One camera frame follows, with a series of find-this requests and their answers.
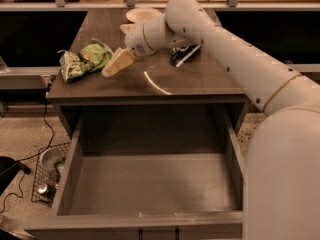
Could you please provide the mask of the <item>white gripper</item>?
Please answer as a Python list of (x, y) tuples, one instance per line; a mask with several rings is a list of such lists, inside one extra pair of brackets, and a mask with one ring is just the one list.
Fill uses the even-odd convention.
[(144, 21), (134, 24), (122, 24), (120, 30), (126, 34), (124, 43), (127, 48), (118, 48), (102, 69), (104, 77), (111, 77), (131, 65), (135, 56), (150, 56), (155, 50), (147, 43), (144, 34)]

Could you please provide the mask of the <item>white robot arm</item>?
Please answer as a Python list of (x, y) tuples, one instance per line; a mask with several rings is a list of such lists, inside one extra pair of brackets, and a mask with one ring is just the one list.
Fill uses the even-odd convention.
[(244, 169), (244, 240), (320, 240), (320, 86), (224, 29), (196, 0), (132, 25), (102, 73), (136, 57), (197, 44), (265, 114)]

